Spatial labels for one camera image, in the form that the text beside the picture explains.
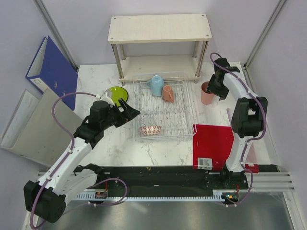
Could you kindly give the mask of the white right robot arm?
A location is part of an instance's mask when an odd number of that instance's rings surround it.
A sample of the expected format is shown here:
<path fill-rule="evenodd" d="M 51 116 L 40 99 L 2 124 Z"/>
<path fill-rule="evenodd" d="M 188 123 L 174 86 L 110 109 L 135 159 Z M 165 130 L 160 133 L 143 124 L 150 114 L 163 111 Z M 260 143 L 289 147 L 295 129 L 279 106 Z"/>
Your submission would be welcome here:
<path fill-rule="evenodd" d="M 231 128 L 234 142 L 230 155 L 225 162 L 229 172 L 220 176 L 220 184 L 224 188 L 232 188 L 237 183 L 234 173 L 245 170 L 245 162 L 251 144 L 262 139 L 266 132 L 266 113 L 268 101 L 266 97 L 257 96 L 239 77 L 240 70 L 231 66 L 226 58 L 218 55 L 212 60 L 214 74 L 206 91 L 224 100 L 230 93 L 236 100 L 231 117 Z"/>

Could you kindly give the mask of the blue ceramic mug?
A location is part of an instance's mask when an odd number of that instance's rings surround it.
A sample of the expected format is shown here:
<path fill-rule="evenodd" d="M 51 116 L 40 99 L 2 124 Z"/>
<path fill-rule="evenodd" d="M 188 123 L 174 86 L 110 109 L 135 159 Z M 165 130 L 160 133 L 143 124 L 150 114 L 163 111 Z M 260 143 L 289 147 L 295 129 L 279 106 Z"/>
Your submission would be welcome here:
<path fill-rule="evenodd" d="M 158 97 L 162 96 L 164 85 L 164 80 L 159 75 L 154 75 L 146 82 L 146 87 L 151 90 L 152 95 Z"/>

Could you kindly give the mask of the green plastic plate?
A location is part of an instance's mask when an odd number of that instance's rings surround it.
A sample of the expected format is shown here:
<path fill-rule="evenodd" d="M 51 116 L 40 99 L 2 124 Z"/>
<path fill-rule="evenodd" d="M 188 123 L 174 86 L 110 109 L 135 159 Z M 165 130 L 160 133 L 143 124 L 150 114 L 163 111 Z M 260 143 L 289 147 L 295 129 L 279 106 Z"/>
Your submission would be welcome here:
<path fill-rule="evenodd" d="M 112 99 L 117 107 L 121 107 L 118 100 L 122 98 L 124 102 L 127 102 L 129 99 L 128 91 L 120 86 L 113 86 L 106 90 L 107 96 Z"/>

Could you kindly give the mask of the light wooden two-tier shelf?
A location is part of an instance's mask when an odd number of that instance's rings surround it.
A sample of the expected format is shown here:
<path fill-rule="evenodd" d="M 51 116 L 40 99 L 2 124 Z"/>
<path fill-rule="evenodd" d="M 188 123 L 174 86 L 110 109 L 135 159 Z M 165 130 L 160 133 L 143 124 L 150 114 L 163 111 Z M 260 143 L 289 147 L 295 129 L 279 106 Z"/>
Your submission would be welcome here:
<path fill-rule="evenodd" d="M 205 13 L 114 16 L 108 34 L 121 83 L 133 81 L 136 75 L 143 74 L 165 73 L 176 79 L 176 72 L 182 72 L 188 80 L 198 82 L 211 38 Z M 193 53 L 128 57 L 123 47 L 124 44 L 176 42 L 194 42 Z"/>

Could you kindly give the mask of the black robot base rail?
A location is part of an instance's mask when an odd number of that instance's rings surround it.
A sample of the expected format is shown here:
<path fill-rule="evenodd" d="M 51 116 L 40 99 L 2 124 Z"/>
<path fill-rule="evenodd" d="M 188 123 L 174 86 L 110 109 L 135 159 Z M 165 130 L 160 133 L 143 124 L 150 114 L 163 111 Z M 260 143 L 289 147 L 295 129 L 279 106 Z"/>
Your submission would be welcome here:
<path fill-rule="evenodd" d="M 78 165 L 74 173 L 97 174 L 96 189 L 107 189 L 114 196 L 209 196 L 214 190 L 248 189 L 247 177 L 241 173 L 200 170 L 191 166 L 102 167 L 92 163 Z"/>

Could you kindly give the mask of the clear plastic sheet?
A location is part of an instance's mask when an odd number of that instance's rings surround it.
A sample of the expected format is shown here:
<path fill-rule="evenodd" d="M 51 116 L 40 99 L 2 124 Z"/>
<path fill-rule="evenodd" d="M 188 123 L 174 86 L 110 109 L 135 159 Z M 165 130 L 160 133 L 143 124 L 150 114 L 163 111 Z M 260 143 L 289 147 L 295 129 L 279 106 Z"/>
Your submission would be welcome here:
<path fill-rule="evenodd" d="M 268 128 L 261 140 L 253 141 L 245 157 L 250 165 L 280 165 Z"/>

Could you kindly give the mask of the red patterned bowl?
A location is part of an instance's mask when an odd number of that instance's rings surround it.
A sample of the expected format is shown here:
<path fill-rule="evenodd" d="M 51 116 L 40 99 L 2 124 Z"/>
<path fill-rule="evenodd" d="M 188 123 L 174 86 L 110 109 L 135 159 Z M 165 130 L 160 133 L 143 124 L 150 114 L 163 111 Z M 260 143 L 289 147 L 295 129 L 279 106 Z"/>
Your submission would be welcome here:
<path fill-rule="evenodd" d="M 161 129 L 161 126 L 142 126 L 140 127 L 140 132 L 144 136 L 155 136 L 160 134 Z"/>

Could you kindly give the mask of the pink plastic tumbler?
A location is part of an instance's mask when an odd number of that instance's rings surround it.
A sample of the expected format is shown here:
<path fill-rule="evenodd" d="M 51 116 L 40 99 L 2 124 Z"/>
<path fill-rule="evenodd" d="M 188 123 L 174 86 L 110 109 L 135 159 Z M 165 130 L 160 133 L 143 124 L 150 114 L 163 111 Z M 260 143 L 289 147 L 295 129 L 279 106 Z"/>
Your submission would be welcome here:
<path fill-rule="evenodd" d="M 209 85 L 209 82 L 206 81 L 204 82 L 202 85 L 201 85 L 201 102 L 204 104 L 204 105 L 209 105 L 212 103 L 212 100 L 214 98 L 214 94 L 213 93 L 210 93 L 210 92 L 207 92 L 206 89 Z"/>

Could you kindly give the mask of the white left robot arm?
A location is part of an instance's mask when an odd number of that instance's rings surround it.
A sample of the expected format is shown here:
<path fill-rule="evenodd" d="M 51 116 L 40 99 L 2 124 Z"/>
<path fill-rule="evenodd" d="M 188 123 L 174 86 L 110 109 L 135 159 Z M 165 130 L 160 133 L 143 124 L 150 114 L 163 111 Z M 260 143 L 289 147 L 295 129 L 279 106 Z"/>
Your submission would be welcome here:
<path fill-rule="evenodd" d="M 98 100 L 93 102 L 89 115 L 72 135 L 71 142 L 54 165 L 37 182 L 28 181 L 24 186 L 26 210 L 30 218 L 38 216 L 54 223 L 63 215 L 66 206 L 85 189 L 101 188 L 105 176 L 101 168 L 89 164 L 80 174 L 71 178 L 73 171 L 103 138 L 111 126 L 120 127 L 136 118 L 140 111 L 119 99 L 121 109 L 114 103 Z"/>

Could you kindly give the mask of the orange dotted mug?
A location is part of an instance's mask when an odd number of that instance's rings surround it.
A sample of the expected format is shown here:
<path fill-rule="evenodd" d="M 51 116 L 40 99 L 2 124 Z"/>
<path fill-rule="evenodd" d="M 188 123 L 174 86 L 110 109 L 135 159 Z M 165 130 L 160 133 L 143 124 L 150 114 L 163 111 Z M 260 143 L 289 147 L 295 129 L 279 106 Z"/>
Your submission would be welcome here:
<path fill-rule="evenodd" d="M 174 94 L 170 85 L 165 85 L 162 91 L 162 99 L 165 102 L 174 103 Z"/>

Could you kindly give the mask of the grey folder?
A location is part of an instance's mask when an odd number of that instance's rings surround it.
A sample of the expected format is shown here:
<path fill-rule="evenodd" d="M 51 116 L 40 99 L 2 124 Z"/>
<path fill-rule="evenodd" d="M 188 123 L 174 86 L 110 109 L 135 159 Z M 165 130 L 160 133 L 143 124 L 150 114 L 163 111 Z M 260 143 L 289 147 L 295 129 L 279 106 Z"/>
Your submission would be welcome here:
<path fill-rule="evenodd" d="M 47 89 L 41 99 L 25 90 L 9 121 L 0 147 L 45 166 L 52 166 L 71 138 L 54 121 L 74 133 L 82 120 L 58 96 Z"/>

